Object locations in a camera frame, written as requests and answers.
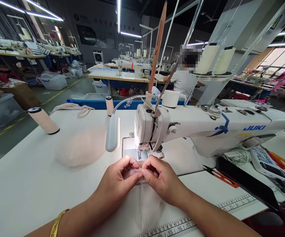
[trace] forearm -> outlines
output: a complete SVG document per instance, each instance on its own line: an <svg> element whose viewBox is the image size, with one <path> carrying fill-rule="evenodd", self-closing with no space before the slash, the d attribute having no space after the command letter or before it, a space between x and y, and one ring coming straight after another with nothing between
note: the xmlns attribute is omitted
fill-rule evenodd
<svg viewBox="0 0 285 237"><path fill-rule="evenodd" d="M192 193L191 198L186 200L180 208L192 218L207 237L260 237L258 233L239 219L207 202L195 193Z"/></svg>
<svg viewBox="0 0 285 237"><path fill-rule="evenodd" d="M58 225L57 237L88 236L105 218L100 215L100 206L95 202L92 195L64 213ZM54 221L52 220L26 237L49 237Z"/></svg>

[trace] thread spool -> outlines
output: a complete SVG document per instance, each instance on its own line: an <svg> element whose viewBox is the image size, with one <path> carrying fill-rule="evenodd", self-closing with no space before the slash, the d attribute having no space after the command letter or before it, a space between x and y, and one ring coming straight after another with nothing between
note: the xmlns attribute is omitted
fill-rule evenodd
<svg viewBox="0 0 285 237"><path fill-rule="evenodd" d="M216 64L213 69L213 74L220 75L227 72L227 69L229 67L230 61L232 59L232 56L235 53L236 48L233 48L233 46L225 47L223 49L216 61Z"/></svg>
<svg viewBox="0 0 285 237"><path fill-rule="evenodd" d="M114 110L113 99L112 99L111 96L107 96L106 99L105 99L105 101L106 101L107 115L108 115L109 117L111 117L112 114L113 114L113 110Z"/></svg>
<svg viewBox="0 0 285 237"><path fill-rule="evenodd" d="M31 108L28 110L28 114L44 130L45 133L53 135L60 131L57 124L43 109L39 107Z"/></svg>
<svg viewBox="0 0 285 237"><path fill-rule="evenodd" d="M205 50L203 51L202 58L199 62L199 65L195 70L196 73L207 74L218 52L218 49L219 49L219 46L217 45L217 43L210 43L209 45L205 47Z"/></svg>
<svg viewBox="0 0 285 237"><path fill-rule="evenodd" d="M137 56L137 57L140 57L140 56L141 56L141 53L142 53L142 52L141 52L140 49L137 49L137 50L136 50L136 56Z"/></svg>
<svg viewBox="0 0 285 237"><path fill-rule="evenodd" d="M162 105L169 108L176 108L181 92L165 90L162 95Z"/></svg>

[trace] measuring ruler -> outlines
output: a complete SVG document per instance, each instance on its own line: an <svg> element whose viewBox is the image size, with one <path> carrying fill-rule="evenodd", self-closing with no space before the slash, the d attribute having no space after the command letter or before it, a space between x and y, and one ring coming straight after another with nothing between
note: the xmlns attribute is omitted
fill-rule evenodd
<svg viewBox="0 0 285 237"><path fill-rule="evenodd" d="M277 188L270 186L272 191L277 192ZM259 200L250 195L249 193L242 194L227 201L216 204L217 207L224 211L234 214L241 211L253 204L258 203ZM194 224L192 219L188 216L176 219L168 222L164 225L160 225L156 228L152 228L145 233L134 235L133 237L181 237L194 231L198 231L199 227Z"/></svg>

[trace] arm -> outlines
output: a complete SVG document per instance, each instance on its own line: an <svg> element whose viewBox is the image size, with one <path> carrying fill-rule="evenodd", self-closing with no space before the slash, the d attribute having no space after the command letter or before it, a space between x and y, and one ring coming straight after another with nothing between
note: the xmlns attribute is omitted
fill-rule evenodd
<svg viewBox="0 0 285 237"><path fill-rule="evenodd" d="M163 77L163 81L166 82L169 79L169 76Z"/></svg>
<svg viewBox="0 0 285 237"><path fill-rule="evenodd" d="M159 175L146 169L156 169ZM189 190L167 162L150 156L142 165L142 174L165 202L187 213L207 237L260 237L239 219Z"/></svg>
<svg viewBox="0 0 285 237"><path fill-rule="evenodd" d="M121 205L129 191L143 176L137 172L124 180L122 172L138 168L137 161L130 156L125 156L110 165L94 193L86 201L62 216L57 237L89 236ZM53 224L54 220L29 233L26 237L49 237Z"/></svg>

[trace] hand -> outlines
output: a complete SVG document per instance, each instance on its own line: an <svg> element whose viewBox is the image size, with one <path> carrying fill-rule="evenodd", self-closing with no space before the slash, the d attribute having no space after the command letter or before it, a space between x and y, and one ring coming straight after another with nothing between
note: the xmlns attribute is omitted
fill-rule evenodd
<svg viewBox="0 0 285 237"><path fill-rule="evenodd" d="M137 172L124 180L122 172L130 169L139 169L137 161L131 156L124 156L116 163L110 165L95 192L86 201L89 203L86 209L91 212L93 207L99 209L102 219L111 215L122 203L129 191L143 177Z"/></svg>
<svg viewBox="0 0 285 237"><path fill-rule="evenodd" d="M192 192L181 182L172 167L165 161L150 155L142 165L141 173L148 184L168 204L183 209L192 196Z"/></svg>

